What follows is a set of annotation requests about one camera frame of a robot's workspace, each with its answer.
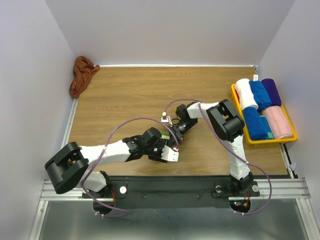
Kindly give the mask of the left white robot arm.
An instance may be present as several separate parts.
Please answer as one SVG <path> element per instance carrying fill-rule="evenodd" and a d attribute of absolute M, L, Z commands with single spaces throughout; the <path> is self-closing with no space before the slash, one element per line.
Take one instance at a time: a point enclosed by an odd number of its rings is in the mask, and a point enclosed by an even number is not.
<path fill-rule="evenodd" d="M 151 127 L 142 135 L 127 137 L 107 146 L 78 146 L 76 142 L 70 142 L 44 167 L 57 194 L 84 187 L 106 197 L 111 193 L 112 182 L 106 173 L 94 171 L 94 166 L 125 163 L 143 156 L 167 163 L 175 162 L 178 155 L 167 145 L 162 134 Z"/>

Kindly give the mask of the brown towel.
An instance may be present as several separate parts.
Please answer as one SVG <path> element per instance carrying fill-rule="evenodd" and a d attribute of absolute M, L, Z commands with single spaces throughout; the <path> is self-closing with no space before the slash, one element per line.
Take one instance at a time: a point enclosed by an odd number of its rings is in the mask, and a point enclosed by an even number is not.
<path fill-rule="evenodd" d="M 73 80 L 69 87 L 70 96 L 78 99 L 88 85 L 93 76 L 100 70 L 100 66 L 85 56 L 78 56 L 73 65 Z"/>

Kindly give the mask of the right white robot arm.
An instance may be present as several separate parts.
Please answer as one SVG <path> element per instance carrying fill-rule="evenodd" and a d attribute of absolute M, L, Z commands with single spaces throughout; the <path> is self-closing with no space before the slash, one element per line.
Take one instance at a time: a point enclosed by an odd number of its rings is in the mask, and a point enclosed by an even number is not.
<path fill-rule="evenodd" d="M 215 103 L 194 101 L 188 105 L 181 104 L 176 108 L 175 114 L 179 121 L 171 128 L 178 139 L 182 140 L 184 134 L 198 122 L 198 119 L 203 119 L 226 149 L 230 164 L 230 180 L 227 182 L 226 190 L 221 183 L 216 184 L 218 196 L 224 192 L 229 196 L 236 196 L 253 195 L 259 191 L 245 156 L 245 122 L 228 99 Z"/>

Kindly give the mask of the green cream patterned towel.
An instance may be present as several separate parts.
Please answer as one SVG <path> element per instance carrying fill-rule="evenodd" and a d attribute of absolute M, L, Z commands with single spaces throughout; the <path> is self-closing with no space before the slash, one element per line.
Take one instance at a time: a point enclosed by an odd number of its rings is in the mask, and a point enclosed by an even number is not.
<path fill-rule="evenodd" d="M 164 140 L 169 140 L 170 139 L 170 133 L 169 132 L 162 132 L 161 133 L 161 138 Z"/>

